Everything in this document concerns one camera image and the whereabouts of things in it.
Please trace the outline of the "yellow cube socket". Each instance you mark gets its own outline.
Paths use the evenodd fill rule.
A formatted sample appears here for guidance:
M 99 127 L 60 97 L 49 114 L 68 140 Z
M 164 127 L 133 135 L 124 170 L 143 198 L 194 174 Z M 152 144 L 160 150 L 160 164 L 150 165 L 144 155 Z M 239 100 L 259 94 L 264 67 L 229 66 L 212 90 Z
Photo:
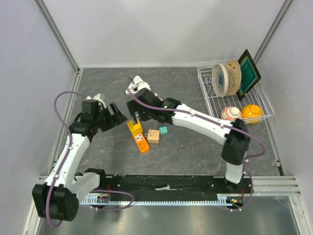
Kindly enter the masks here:
M 134 124 L 133 121 L 130 120 L 127 122 L 127 126 L 129 128 L 129 131 L 131 132 L 131 134 L 133 136 L 136 136 L 136 135 L 141 134 L 143 132 L 143 128 L 142 128 L 139 121 Z

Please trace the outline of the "orange power strip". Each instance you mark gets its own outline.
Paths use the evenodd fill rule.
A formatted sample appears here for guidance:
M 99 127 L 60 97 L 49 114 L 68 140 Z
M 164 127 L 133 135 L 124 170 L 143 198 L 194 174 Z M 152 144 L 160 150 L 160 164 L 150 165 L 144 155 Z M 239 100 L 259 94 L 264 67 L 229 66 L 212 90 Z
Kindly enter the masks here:
M 148 142 L 146 141 L 143 133 L 133 135 L 133 138 L 141 153 L 146 153 L 150 150 Z

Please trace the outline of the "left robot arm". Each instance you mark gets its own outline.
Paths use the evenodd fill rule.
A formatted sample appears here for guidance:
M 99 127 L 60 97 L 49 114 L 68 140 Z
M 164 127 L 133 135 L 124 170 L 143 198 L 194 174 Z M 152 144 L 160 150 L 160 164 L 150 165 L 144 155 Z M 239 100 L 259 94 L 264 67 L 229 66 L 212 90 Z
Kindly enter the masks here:
M 82 102 L 81 112 L 69 126 L 66 144 L 54 169 L 43 184 L 36 184 L 32 190 L 39 217 L 72 221 L 80 202 L 91 191 L 106 190 L 104 170 L 89 168 L 78 180 L 74 175 L 97 132 L 106 132 L 126 120 L 115 103 L 106 106 L 98 95 Z

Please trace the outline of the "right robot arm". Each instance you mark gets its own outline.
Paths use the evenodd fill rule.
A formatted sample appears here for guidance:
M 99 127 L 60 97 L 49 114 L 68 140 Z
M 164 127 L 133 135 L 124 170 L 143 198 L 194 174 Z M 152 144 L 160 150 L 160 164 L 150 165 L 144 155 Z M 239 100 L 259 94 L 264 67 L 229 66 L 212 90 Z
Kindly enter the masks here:
M 250 143 L 250 136 L 244 122 L 234 122 L 214 118 L 198 112 L 186 104 L 172 98 L 164 100 L 147 88 L 126 94 L 132 97 L 127 102 L 128 110 L 134 122 L 156 120 L 159 123 L 181 126 L 201 133 L 223 146 L 222 159 L 226 162 L 224 187 L 234 193 L 242 186 L 244 157 Z

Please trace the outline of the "beige cube socket adapter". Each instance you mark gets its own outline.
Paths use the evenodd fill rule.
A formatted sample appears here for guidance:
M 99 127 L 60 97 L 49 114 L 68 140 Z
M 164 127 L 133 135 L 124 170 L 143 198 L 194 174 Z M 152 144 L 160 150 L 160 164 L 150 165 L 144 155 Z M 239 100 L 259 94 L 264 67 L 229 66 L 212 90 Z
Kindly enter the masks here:
M 159 144 L 160 131 L 155 129 L 149 129 L 146 134 L 144 134 L 148 143 Z

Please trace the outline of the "teal charger adapter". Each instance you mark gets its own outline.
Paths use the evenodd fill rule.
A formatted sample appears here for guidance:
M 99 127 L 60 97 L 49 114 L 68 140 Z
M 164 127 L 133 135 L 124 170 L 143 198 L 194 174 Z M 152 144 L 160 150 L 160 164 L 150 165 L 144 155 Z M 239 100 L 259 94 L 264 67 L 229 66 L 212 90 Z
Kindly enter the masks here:
M 160 131 L 160 134 L 161 134 L 161 135 L 166 135 L 166 134 L 168 134 L 168 128 L 167 128 L 167 126 L 160 126 L 160 127 L 159 127 L 159 131 Z

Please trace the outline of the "cream plate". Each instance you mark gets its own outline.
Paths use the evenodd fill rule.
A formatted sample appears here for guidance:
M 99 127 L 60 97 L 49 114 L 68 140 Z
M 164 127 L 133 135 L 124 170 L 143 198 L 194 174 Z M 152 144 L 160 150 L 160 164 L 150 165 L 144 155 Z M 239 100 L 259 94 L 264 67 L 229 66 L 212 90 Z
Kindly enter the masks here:
M 212 86 L 217 97 L 224 97 L 228 91 L 228 73 L 223 64 L 216 64 L 212 69 Z

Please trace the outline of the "red white patterned bowl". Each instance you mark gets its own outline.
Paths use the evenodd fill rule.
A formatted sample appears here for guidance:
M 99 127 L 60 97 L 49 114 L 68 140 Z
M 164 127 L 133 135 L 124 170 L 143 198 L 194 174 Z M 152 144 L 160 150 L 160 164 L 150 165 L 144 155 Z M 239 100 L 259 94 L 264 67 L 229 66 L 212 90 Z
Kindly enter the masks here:
M 240 109 L 234 106 L 228 106 L 222 109 L 221 119 L 235 121 L 236 119 L 242 119 L 242 112 Z

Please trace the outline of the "beige patterned plate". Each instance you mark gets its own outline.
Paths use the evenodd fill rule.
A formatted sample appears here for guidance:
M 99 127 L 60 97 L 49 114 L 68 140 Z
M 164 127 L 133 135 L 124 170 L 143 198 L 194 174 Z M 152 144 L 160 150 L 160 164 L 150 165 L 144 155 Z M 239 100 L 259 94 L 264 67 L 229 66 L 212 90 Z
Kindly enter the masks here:
M 225 68 L 228 74 L 228 90 L 226 95 L 234 95 L 237 93 L 241 86 L 242 73 L 240 64 L 237 60 L 229 60 L 225 64 Z

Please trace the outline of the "yellow bowl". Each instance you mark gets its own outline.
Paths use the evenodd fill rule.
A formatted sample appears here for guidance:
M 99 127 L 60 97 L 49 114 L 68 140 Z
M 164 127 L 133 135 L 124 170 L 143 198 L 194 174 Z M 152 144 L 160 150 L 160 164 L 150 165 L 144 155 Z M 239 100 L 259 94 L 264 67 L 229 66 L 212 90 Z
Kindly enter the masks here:
M 248 104 L 241 110 L 242 120 L 249 124 L 257 124 L 263 115 L 262 109 L 255 104 Z

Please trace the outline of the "green square dish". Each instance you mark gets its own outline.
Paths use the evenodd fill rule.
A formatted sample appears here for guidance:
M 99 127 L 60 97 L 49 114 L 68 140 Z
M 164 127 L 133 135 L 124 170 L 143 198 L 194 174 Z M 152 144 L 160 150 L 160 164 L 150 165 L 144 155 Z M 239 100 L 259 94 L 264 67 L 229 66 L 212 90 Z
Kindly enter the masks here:
M 261 75 L 254 63 L 248 49 L 246 49 L 238 60 L 241 70 L 241 84 L 236 92 L 237 98 L 241 101 L 249 91 L 259 82 Z

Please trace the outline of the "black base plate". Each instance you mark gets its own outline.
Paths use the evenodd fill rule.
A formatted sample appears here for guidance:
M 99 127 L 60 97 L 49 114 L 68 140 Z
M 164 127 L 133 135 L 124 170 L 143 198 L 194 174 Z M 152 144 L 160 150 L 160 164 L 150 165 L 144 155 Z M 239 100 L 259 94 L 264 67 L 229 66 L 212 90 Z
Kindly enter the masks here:
M 248 195 L 251 179 L 242 178 L 239 184 L 228 182 L 224 176 L 209 175 L 108 175 L 93 192 L 115 190 L 132 196 L 149 194 L 180 195 L 187 193 Z

